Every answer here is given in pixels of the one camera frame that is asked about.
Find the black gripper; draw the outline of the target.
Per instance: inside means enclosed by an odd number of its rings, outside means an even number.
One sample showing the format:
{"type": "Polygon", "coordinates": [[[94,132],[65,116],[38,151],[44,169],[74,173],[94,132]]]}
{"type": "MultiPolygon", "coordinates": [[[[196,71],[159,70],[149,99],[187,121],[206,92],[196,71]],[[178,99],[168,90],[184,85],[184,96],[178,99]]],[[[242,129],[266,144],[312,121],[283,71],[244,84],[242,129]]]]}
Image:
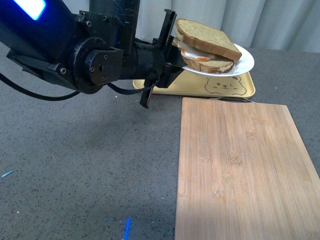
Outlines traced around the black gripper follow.
{"type": "Polygon", "coordinates": [[[120,79],[144,80],[140,105],[146,109],[153,88],[168,88],[187,66],[171,35],[177,14],[170,9],[165,12],[159,38],[152,43],[136,39],[132,54],[123,57],[120,79]]]}

